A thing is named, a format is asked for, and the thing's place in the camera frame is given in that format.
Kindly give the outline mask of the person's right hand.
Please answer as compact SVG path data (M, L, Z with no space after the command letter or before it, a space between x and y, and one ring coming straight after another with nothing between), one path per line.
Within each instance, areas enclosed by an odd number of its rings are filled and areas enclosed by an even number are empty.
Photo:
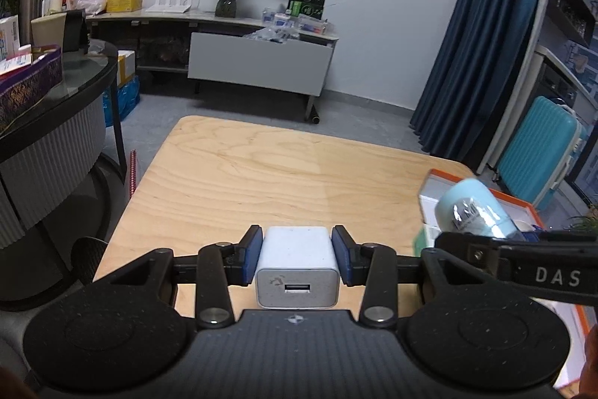
M585 342L585 365L582 369L577 399L598 398L598 325L588 334Z

